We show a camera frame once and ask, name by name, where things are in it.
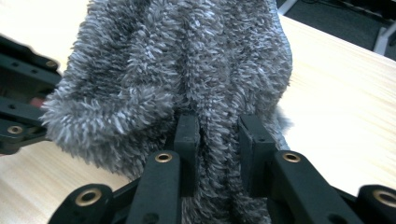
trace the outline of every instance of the metal screw hole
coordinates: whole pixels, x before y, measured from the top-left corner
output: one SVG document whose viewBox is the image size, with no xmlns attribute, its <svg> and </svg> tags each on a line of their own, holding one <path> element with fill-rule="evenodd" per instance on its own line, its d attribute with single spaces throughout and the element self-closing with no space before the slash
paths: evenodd
<svg viewBox="0 0 396 224">
<path fill-rule="evenodd" d="M 299 162 L 301 160 L 301 158 L 299 156 L 297 156 L 296 154 L 293 153 L 284 153 L 283 154 L 283 159 L 285 159 L 286 161 L 290 161 L 290 162 Z"/>
<path fill-rule="evenodd" d="M 172 155 L 169 153 L 161 153 L 155 157 L 157 162 L 169 162 L 170 160 L 172 160 Z"/>
<path fill-rule="evenodd" d="M 101 197 L 102 191 L 99 189 L 86 189 L 77 196 L 76 205 L 88 206 L 99 201 Z"/>
<path fill-rule="evenodd" d="M 395 194 L 393 194 L 391 192 L 384 191 L 382 189 L 376 189 L 373 192 L 373 195 L 379 202 L 381 202 L 387 206 L 396 208 L 396 195 Z"/>
<path fill-rule="evenodd" d="M 55 66 L 56 66 L 56 62 L 54 62 L 54 61 L 47 61 L 47 62 L 46 62 L 46 66 L 48 66 L 48 67 L 55 67 Z"/>
<path fill-rule="evenodd" d="M 10 126 L 8 127 L 7 131 L 13 134 L 19 134 L 23 132 L 23 128 L 20 126 Z"/>
</svg>

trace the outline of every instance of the black bracket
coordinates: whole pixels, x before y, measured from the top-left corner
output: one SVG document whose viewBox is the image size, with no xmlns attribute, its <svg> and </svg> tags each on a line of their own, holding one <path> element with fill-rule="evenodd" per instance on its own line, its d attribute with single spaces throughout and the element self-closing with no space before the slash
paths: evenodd
<svg viewBox="0 0 396 224">
<path fill-rule="evenodd" d="M 0 154 L 45 140 L 40 106 L 61 80 L 58 64 L 0 36 Z"/>
</svg>

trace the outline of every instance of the fluffy gray fabric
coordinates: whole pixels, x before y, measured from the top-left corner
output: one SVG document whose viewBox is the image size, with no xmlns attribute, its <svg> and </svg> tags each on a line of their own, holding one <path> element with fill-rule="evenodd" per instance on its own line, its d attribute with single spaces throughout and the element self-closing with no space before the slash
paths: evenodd
<svg viewBox="0 0 396 224">
<path fill-rule="evenodd" d="M 242 191 L 236 124 L 256 114 L 288 149 L 276 104 L 290 73 L 273 0 L 94 0 L 43 120 L 63 150 L 136 179 L 193 110 L 205 143 L 183 223 L 268 223 Z"/>
</svg>

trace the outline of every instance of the light wood surface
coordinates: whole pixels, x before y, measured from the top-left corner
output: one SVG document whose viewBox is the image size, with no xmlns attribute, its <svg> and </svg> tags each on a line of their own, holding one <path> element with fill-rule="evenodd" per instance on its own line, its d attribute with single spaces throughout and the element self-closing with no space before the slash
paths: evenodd
<svg viewBox="0 0 396 224">
<path fill-rule="evenodd" d="M 66 66 L 88 1 L 2 0 L 0 33 Z M 281 18 L 294 69 L 280 102 L 292 150 L 330 184 L 356 194 L 361 185 L 396 189 L 396 62 Z M 72 159 L 53 143 L 0 157 L 0 223 L 46 223 L 63 199 L 89 183 L 128 181 Z"/>
</svg>

